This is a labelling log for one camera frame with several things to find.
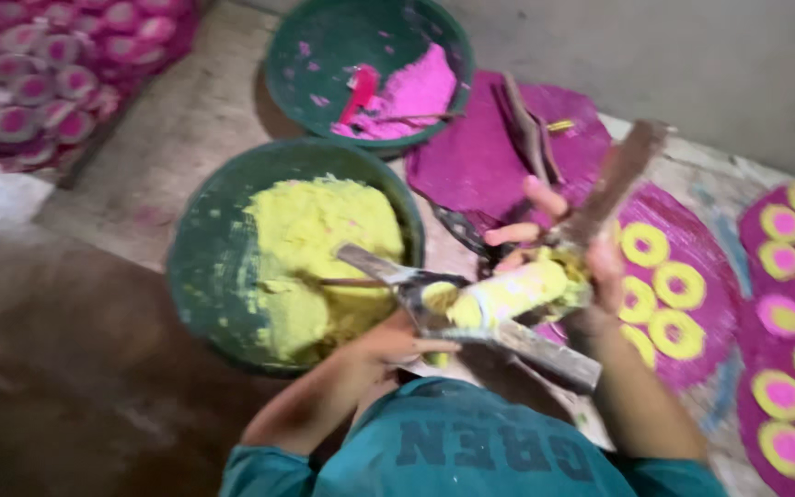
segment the red brush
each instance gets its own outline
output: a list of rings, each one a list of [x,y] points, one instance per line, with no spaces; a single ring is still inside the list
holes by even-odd
[[[339,124],[348,124],[358,107],[366,107],[370,103],[379,87],[379,73],[367,64],[358,64],[358,69],[348,80],[348,87],[351,88],[351,97],[339,116]]]

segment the person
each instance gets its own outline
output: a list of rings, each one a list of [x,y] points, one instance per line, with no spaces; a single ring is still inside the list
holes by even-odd
[[[565,199],[530,177],[533,205],[560,219]],[[534,224],[488,231],[487,243],[529,242]],[[516,252],[496,267],[523,264]],[[249,423],[227,462],[221,497],[377,495],[725,495],[707,467],[706,441],[690,415],[619,332],[622,263],[608,238],[591,243],[587,263],[595,304],[568,316],[570,345],[602,364],[593,394],[616,452],[594,446],[574,426],[489,390],[447,378],[419,378],[365,408],[365,394],[389,381],[407,356],[456,352],[449,341],[414,337],[398,311],[338,348],[292,383]],[[356,412],[343,445],[319,469],[315,447]]]

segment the gray wall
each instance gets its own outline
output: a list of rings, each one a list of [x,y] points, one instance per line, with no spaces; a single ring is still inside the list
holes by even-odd
[[[587,93],[616,117],[663,119],[795,173],[795,0],[441,2],[480,67]]]

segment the teal shirt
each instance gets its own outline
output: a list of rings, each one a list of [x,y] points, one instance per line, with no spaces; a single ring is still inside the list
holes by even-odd
[[[319,472],[238,446],[221,497],[724,496],[693,461],[615,462],[573,426],[469,383],[423,378],[383,396]]]

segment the green plastic basin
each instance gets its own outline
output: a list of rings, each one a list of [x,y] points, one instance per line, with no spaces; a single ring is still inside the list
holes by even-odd
[[[446,123],[397,140],[349,138],[332,133],[330,125],[351,94],[346,68],[370,64],[381,74],[382,88],[390,74],[420,58],[431,41],[444,47],[458,80],[449,111],[461,112],[474,73],[471,45],[458,22],[430,0],[306,0],[283,18],[272,39],[266,87],[284,114],[314,134],[366,149],[403,149],[425,141]],[[301,42],[311,55],[300,53]],[[320,69],[309,70],[310,63]],[[329,104],[318,106],[312,95]]]
[[[209,341],[235,365],[283,378],[310,367],[282,363],[257,343],[256,331],[269,324],[264,313],[248,312],[241,296],[242,289],[252,288],[256,281],[248,260],[257,254],[256,228],[246,221],[242,209],[250,196],[278,181],[311,180],[328,173],[385,194],[403,233],[403,264],[423,265],[425,231],[410,191],[370,153],[322,138],[300,138],[275,141],[234,157],[189,200],[168,254],[167,278],[189,332]]]

